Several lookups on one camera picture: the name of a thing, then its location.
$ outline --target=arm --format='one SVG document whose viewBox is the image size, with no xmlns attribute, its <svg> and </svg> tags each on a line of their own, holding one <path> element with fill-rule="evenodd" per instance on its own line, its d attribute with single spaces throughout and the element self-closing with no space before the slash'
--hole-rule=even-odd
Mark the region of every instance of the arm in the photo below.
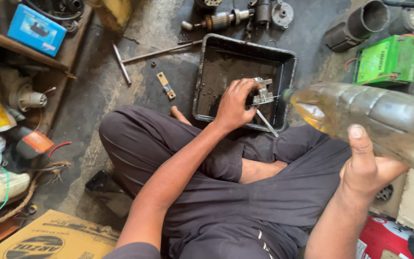
<svg viewBox="0 0 414 259">
<path fill-rule="evenodd" d="M 377 192 L 408 169 L 392 159 L 375 157 L 362 126 L 351 125 L 348 135 L 352 157 L 341 169 L 338 189 L 311 232 L 305 259 L 354 259 L 370 203 Z"/>
<path fill-rule="evenodd" d="M 215 120 L 154 172 L 135 197 L 116 248 L 145 242 L 161 249 L 162 224 L 169 207 L 215 145 L 256 114 L 256 108 L 245 110 L 245 99 L 254 88 L 260 85 L 253 79 L 233 81 L 223 94 Z"/>
</svg>

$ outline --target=blue box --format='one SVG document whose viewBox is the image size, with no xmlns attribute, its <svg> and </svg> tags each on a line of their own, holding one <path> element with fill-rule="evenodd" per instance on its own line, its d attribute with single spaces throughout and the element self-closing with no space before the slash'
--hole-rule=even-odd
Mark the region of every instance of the blue box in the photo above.
<svg viewBox="0 0 414 259">
<path fill-rule="evenodd" d="M 66 29 L 44 15 L 19 4 L 7 36 L 21 44 L 54 57 L 65 37 Z"/>
</svg>

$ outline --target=hand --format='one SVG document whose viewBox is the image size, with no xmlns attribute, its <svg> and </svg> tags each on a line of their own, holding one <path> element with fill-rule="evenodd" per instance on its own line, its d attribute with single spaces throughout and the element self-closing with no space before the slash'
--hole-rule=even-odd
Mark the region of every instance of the hand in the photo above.
<svg viewBox="0 0 414 259">
<path fill-rule="evenodd" d="M 261 86 L 253 79 L 243 78 L 234 80 L 226 89 L 218 107 L 214 122 L 227 133 L 249 123 L 257 113 L 257 107 L 245 110 L 245 99 L 253 89 Z"/>
<path fill-rule="evenodd" d="M 390 158 L 374 156 L 373 144 L 362 126 L 350 125 L 348 136 L 352 157 L 339 173 L 339 188 L 370 203 L 377 192 L 409 167 Z"/>
</svg>

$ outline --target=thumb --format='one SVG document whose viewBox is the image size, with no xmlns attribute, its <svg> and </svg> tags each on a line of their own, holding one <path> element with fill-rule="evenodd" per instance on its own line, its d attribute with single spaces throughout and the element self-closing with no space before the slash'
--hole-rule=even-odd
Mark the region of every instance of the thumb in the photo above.
<svg viewBox="0 0 414 259">
<path fill-rule="evenodd" d="M 246 120 L 246 123 L 249 123 L 253 117 L 257 114 L 258 106 L 252 106 L 248 111 L 245 111 L 244 113 L 244 120 Z"/>
<path fill-rule="evenodd" d="M 365 128 L 359 124 L 351 124 L 348 127 L 348 136 L 353 166 L 363 168 L 366 171 L 375 170 L 376 162 L 373 154 L 373 144 Z"/>
</svg>

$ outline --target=green wire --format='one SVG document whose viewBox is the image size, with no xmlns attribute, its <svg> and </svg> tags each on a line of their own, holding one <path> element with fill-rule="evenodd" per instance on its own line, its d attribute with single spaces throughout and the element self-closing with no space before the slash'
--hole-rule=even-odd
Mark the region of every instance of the green wire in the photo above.
<svg viewBox="0 0 414 259">
<path fill-rule="evenodd" d="M 7 178 L 7 187 L 6 187 L 6 200 L 3 202 L 3 205 L 1 205 L 0 210 L 6 205 L 6 202 L 9 200 L 9 171 L 6 170 L 4 167 L 1 167 L 1 170 L 3 170 L 6 173 Z"/>
</svg>

